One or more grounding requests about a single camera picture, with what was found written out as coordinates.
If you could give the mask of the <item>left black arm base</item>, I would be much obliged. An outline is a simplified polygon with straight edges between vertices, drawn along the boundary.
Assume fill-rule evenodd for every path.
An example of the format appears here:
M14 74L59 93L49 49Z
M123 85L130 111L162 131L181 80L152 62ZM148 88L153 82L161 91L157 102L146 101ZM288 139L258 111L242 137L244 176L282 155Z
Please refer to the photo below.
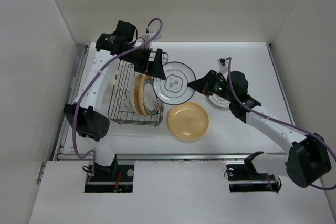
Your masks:
M132 193L134 162L114 158L110 166L92 164L82 167L86 172L86 193Z

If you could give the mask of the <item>white plate green pattern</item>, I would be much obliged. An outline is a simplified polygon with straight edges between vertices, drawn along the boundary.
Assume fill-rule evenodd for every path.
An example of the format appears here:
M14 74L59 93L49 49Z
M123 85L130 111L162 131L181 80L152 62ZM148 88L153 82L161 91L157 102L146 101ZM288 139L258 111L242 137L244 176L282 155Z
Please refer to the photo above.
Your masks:
M188 87L190 82L196 81L194 71L182 62L169 62L163 66L165 80L154 78L153 90L163 103L181 105L188 102L195 91Z

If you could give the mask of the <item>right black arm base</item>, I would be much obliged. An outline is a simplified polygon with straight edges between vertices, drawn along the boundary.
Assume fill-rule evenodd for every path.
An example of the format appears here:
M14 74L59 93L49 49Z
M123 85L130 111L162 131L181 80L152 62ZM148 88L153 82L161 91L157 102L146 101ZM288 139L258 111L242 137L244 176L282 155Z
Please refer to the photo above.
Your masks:
M281 179L275 174L259 173L252 161L263 154L255 152L245 159L228 161L223 176L228 180L231 193L272 192L278 193L282 187Z

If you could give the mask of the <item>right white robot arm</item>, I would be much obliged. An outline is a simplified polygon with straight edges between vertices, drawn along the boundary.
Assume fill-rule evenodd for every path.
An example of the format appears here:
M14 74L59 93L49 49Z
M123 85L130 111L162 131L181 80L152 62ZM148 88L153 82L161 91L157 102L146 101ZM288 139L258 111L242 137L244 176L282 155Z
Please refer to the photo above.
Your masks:
M286 153L284 159L264 152L253 153L245 159L243 172L246 177L280 174L306 188L331 170L329 154L332 151L322 137L273 118L249 95L248 81L243 73L233 71L224 77L211 70L206 76L188 83L188 87L207 97L217 95L229 101L229 109L236 118L262 132Z

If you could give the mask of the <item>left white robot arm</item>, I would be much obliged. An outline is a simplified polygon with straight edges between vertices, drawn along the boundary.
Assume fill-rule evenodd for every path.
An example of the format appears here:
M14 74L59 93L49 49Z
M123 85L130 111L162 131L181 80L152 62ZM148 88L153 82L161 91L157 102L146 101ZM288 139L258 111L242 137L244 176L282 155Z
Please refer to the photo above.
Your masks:
M108 141L104 140L110 120L101 112L104 93L112 74L125 61L134 66L138 73L165 80L162 52L158 50L150 59L153 50L151 42L157 40L160 31L146 34L149 36L142 44L136 45L136 27L130 22L118 21L116 30L111 34L103 33L96 42L96 52L86 83L72 104L64 107L64 115L72 128L72 143L79 159L93 156L89 173L99 174L105 180L117 176L118 161Z

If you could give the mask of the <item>white plate green rim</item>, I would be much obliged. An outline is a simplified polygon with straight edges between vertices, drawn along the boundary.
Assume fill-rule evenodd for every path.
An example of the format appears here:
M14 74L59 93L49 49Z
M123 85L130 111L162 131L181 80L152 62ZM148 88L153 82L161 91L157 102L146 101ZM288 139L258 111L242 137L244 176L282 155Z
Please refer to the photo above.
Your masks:
M211 95L208 97L209 102L219 109L229 109L230 102L217 95Z

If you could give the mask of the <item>cream white plate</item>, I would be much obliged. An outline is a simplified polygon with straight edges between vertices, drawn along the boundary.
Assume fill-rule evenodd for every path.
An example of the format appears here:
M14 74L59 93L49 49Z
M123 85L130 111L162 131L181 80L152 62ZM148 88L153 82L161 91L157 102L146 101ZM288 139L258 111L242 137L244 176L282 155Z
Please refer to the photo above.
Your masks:
M138 115L143 115L139 104L139 85L143 75L138 74L133 78L130 90L130 104L134 112Z

